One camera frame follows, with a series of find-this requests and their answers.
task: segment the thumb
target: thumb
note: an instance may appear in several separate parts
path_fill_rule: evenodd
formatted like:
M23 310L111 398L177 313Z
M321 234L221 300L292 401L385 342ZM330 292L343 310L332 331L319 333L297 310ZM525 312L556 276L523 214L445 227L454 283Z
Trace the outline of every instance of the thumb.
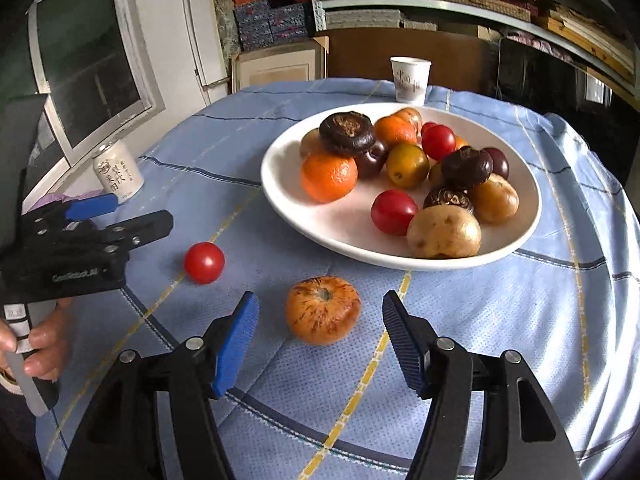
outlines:
M0 350L15 352L17 342L11 329L0 321Z

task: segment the white paper cup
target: white paper cup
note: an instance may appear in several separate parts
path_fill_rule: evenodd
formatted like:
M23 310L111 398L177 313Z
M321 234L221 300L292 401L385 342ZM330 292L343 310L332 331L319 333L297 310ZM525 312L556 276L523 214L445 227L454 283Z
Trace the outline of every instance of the white paper cup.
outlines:
M429 83L431 61L417 57L392 57L396 101L423 105Z

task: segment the human hand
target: human hand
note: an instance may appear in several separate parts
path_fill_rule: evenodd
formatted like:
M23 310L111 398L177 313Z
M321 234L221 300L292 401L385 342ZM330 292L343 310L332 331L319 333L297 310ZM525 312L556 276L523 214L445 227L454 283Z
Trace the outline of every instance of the human hand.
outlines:
M66 365L69 356L69 314L71 298L58 300L56 308L49 317L31 330L29 343L38 352L24 361L24 373L30 377L55 381ZM16 339L14 333L0 321L0 350L15 352ZM0 369L11 375L4 353L0 352Z

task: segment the picture frame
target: picture frame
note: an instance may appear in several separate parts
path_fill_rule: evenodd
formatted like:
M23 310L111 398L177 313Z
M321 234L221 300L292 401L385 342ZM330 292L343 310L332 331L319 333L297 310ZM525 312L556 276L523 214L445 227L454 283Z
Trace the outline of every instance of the picture frame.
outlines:
M243 52L231 62L233 93L251 85L325 77L326 48L313 39Z

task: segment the screw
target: screw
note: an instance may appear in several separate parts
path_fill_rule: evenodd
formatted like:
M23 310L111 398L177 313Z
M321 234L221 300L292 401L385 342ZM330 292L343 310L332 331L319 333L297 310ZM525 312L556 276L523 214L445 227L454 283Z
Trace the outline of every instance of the screw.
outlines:
M190 337L184 345L189 350L200 350L204 346L204 340L201 337Z
M453 342L453 339L449 339L448 337L439 337L436 339L436 345L440 350L453 350L453 347L456 345Z
M120 354L120 362L127 364L133 361L136 358L136 353L133 350L125 350L122 354Z
M522 356L518 354L515 350L507 350L504 353L504 358L507 359L508 362L516 365L520 361L522 361Z

